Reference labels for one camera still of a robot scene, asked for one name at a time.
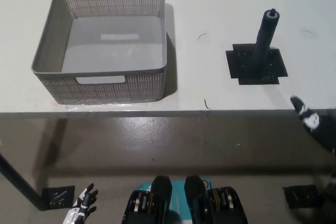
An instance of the concrete floor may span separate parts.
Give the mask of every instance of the concrete floor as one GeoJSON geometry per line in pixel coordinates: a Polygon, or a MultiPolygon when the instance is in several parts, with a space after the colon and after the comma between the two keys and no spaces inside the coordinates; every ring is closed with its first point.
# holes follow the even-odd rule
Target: concrete floor
{"type": "MultiPolygon", "coordinates": [[[[41,191],[95,183],[86,223],[120,223],[134,187],[155,175],[199,174],[233,186],[249,223],[300,223],[283,186],[326,183],[332,155],[296,117],[73,118],[0,121],[0,152],[41,191]]],[[[1,223],[62,223],[67,210],[37,211],[0,176],[1,223]]]]}

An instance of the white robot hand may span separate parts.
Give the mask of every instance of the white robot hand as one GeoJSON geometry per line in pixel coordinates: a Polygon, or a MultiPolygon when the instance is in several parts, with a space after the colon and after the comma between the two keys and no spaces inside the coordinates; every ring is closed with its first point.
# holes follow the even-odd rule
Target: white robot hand
{"type": "Polygon", "coordinates": [[[83,224],[85,220],[93,213],[97,208],[90,206],[96,202],[98,190],[90,193],[94,184],[89,185],[79,195],[72,208],[68,211],[63,224],[83,224]]]}

